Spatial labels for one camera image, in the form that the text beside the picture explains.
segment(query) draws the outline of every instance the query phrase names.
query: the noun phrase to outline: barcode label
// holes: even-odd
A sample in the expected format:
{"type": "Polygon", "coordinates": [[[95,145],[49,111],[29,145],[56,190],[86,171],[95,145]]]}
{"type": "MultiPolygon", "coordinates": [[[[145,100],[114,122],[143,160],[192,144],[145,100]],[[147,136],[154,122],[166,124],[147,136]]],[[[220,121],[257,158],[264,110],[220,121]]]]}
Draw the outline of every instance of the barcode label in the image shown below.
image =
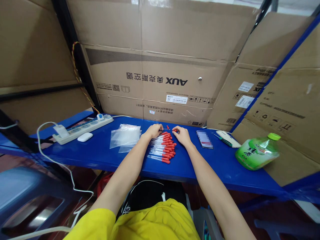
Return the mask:
{"type": "Polygon", "coordinates": [[[167,101],[167,102],[187,104],[188,97],[167,95],[166,101],[167,101]]]}
{"type": "Polygon", "coordinates": [[[243,92],[249,92],[253,85],[253,83],[243,82],[238,90],[243,92]]]}
{"type": "Polygon", "coordinates": [[[235,123],[236,121],[235,118],[228,118],[227,123],[235,123]]]}
{"type": "Polygon", "coordinates": [[[238,101],[238,103],[236,104],[236,107],[248,108],[253,100],[254,100],[253,97],[248,97],[243,95],[238,101]]]}

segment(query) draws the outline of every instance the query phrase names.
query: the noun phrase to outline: blue table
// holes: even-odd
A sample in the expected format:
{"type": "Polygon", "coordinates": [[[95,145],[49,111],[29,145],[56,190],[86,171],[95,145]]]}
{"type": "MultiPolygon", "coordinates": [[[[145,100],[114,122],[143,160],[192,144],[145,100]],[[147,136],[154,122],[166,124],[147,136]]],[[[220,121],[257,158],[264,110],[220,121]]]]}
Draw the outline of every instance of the blue table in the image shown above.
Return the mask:
{"type": "MultiPolygon", "coordinates": [[[[91,114],[92,112],[84,111],[60,122],[59,124],[69,127],[91,114]]],[[[175,124],[163,122],[117,117],[114,118],[112,123],[93,131],[92,133],[94,136],[87,142],[81,143],[74,140],[64,145],[54,143],[50,147],[44,149],[43,152],[53,160],[63,164],[105,171],[115,171],[127,154],[118,153],[119,148],[109,149],[111,131],[118,129],[121,123],[141,126],[142,133],[144,133],[148,127],[154,123],[162,123],[164,127],[168,125],[171,129],[175,126],[175,124]]],[[[315,191],[319,183],[320,174],[313,174],[282,188],[267,174],[264,169],[250,171],[239,164],[234,157],[236,149],[230,148],[218,140],[218,138],[212,137],[215,130],[201,129],[191,126],[183,127],[188,129],[190,138],[198,151],[210,164],[228,189],[264,195],[239,206],[241,210],[252,210],[268,204],[269,202],[287,201],[289,199],[320,203],[319,192],[315,191]],[[196,130],[203,130],[211,136],[214,149],[201,147],[196,135],[196,130]]],[[[50,137],[53,133],[53,128],[48,127],[40,132],[40,136],[42,139],[45,139],[50,137]]],[[[171,160],[171,163],[166,164],[145,158],[141,175],[152,178],[196,183],[196,176],[186,149],[174,136],[173,140],[177,143],[177,146],[175,149],[176,155],[171,160]]],[[[29,154],[23,152],[2,135],[0,135],[0,152],[29,157],[43,165],[48,161],[40,153],[29,154]]]]}
{"type": "MultiPolygon", "coordinates": [[[[93,137],[87,142],[71,141],[67,144],[53,144],[43,152],[60,163],[81,166],[87,168],[115,171],[127,153],[118,153],[119,148],[109,149],[110,134],[112,130],[118,129],[121,123],[141,126],[142,133],[154,123],[162,123],[172,129],[174,124],[154,122],[128,117],[117,117],[110,124],[107,124],[95,131],[93,137]]],[[[211,165],[223,183],[229,189],[253,192],[266,195],[280,195],[284,190],[265,172],[249,171],[238,163],[234,157],[236,149],[230,148],[222,143],[218,138],[211,138],[214,149],[202,148],[196,130],[199,128],[184,126],[190,133],[190,138],[201,153],[201,155],[211,165]]],[[[174,180],[180,182],[196,183],[196,176],[186,149],[173,137],[176,146],[176,155],[170,164],[165,164],[153,159],[144,160],[141,175],[174,180]]]]}

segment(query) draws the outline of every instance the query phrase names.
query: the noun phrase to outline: clear plastic bag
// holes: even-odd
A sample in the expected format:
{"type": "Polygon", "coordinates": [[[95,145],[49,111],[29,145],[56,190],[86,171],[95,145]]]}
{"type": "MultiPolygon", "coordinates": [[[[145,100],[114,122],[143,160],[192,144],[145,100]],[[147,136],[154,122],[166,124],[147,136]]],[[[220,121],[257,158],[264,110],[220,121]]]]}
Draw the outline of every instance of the clear plastic bag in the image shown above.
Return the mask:
{"type": "Polygon", "coordinates": [[[119,146],[134,146],[140,139],[140,126],[121,124],[119,129],[111,131],[110,149],[119,146]]]}
{"type": "Polygon", "coordinates": [[[131,149],[133,149],[133,147],[137,144],[134,143],[134,144],[128,144],[128,145],[123,145],[123,146],[120,146],[120,149],[119,149],[119,153],[126,153],[126,152],[130,152],[131,149]]]}

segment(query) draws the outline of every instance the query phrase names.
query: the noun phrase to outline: yellow t-shirt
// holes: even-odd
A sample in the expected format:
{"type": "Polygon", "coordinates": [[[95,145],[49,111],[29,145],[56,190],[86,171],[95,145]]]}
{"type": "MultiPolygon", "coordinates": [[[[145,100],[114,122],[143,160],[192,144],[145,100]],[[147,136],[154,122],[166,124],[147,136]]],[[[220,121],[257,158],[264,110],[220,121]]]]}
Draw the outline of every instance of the yellow t-shirt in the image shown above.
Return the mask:
{"type": "Polygon", "coordinates": [[[92,210],[64,239],[200,239],[188,210],[172,198],[115,220],[108,209],[92,210]]]}

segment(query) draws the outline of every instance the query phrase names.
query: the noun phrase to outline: green tea bottle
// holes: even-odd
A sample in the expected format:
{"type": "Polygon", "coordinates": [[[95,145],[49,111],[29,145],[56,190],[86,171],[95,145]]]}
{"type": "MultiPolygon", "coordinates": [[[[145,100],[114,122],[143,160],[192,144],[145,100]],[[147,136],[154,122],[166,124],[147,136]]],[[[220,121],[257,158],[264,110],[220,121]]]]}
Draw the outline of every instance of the green tea bottle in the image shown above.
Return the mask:
{"type": "Polygon", "coordinates": [[[281,137],[269,133],[268,137],[248,139],[236,151],[236,158],[245,168],[258,170],[279,157],[277,141],[281,137]]]}

